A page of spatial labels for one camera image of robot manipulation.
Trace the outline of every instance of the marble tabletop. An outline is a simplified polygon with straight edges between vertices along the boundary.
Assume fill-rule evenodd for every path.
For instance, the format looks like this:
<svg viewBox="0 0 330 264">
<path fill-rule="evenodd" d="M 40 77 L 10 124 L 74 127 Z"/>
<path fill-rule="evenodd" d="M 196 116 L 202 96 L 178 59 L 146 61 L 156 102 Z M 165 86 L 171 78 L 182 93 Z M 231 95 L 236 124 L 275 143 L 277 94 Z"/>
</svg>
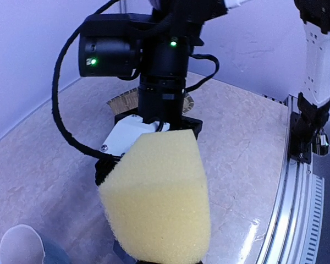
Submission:
<svg viewBox="0 0 330 264">
<path fill-rule="evenodd" d="M 201 78 L 190 73 L 188 85 Z M 106 102 L 136 86 L 117 78 L 77 81 L 60 94 L 66 127 L 98 149 L 113 127 Z M 216 80 L 191 95 L 188 116 L 204 122 L 198 144 L 211 205 L 203 262 L 255 263 L 280 179 L 287 107 Z M 25 223 L 60 243 L 73 263 L 120 264 L 94 183 L 95 162 L 64 141 L 50 102 L 24 120 L 0 141 L 0 239 Z"/>
</svg>

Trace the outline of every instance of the clamp screw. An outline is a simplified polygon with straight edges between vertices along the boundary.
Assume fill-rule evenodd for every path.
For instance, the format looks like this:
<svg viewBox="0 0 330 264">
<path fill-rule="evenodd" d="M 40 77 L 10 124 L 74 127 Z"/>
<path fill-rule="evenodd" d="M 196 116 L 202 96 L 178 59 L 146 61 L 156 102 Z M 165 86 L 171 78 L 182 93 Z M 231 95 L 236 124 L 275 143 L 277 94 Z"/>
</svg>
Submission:
<svg viewBox="0 0 330 264">
<path fill-rule="evenodd" d="M 108 148 L 107 145 L 102 145 L 102 146 L 101 146 L 101 151 L 102 151 L 102 152 L 106 152 L 108 149 L 109 149 L 109 148 Z"/>
</svg>

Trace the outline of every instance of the yellow sponge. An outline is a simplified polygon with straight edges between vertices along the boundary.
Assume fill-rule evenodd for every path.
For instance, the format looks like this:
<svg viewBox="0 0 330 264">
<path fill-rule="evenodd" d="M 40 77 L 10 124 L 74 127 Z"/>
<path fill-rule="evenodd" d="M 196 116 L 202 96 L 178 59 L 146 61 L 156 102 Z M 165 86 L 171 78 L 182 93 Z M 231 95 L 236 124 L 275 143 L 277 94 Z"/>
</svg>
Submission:
<svg viewBox="0 0 330 264">
<path fill-rule="evenodd" d="M 133 258 L 195 264 L 205 256 L 207 181 L 191 130 L 142 135 L 100 194 L 115 237 Z"/>
</svg>

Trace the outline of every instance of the bolt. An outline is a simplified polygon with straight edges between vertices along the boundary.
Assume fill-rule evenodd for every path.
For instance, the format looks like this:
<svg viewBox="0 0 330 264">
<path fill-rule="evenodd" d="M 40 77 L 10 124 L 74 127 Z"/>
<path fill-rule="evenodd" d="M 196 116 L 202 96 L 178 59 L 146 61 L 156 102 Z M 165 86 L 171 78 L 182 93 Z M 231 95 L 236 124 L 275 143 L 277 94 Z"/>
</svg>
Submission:
<svg viewBox="0 0 330 264">
<path fill-rule="evenodd" d="M 101 146 L 101 151 L 103 151 L 103 152 L 107 151 L 108 149 L 109 149 L 109 148 L 108 148 L 107 145 L 102 145 L 102 146 Z"/>
</svg>

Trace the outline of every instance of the wall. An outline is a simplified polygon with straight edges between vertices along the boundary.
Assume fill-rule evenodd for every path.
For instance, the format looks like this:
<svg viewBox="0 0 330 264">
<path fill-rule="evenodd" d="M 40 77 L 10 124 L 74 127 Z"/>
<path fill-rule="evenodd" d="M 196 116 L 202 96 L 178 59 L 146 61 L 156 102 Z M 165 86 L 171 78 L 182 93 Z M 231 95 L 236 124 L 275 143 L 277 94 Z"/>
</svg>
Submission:
<svg viewBox="0 0 330 264">
<path fill-rule="evenodd" d="M 151 10 L 148 0 L 127 0 L 128 12 Z M 254 0 L 208 21 L 198 53 L 219 58 L 216 79 L 284 100 L 297 95 L 305 69 L 305 33 L 293 0 Z M 190 70 L 213 72 L 210 62 L 192 61 Z"/>
<path fill-rule="evenodd" d="M 0 1 L 0 138 L 51 96 L 58 53 L 105 0 Z M 115 4 L 110 12 L 118 13 Z M 60 89 L 79 77 L 77 43 L 68 52 Z"/>
</svg>

